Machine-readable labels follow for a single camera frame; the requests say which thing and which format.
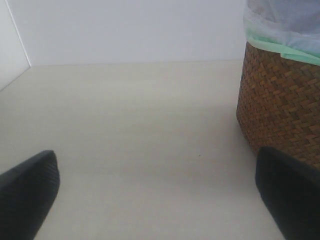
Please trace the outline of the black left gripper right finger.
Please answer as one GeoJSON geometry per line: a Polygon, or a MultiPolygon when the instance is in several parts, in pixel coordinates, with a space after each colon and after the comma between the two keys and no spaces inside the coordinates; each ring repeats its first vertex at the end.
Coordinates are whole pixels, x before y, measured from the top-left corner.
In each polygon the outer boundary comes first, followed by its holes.
{"type": "Polygon", "coordinates": [[[269,146],[258,151],[255,184],[286,240],[320,238],[320,172],[269,146]]]}

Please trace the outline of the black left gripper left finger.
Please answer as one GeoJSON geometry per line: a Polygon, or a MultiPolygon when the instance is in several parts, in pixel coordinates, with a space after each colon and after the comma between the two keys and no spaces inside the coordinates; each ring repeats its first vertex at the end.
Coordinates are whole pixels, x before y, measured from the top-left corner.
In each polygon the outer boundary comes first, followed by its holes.
{"type": "Polygon", "coordinates": [[[0,175],[0,238],[33,240],[60,188],[56,154],[44,150],[0,175]]]}

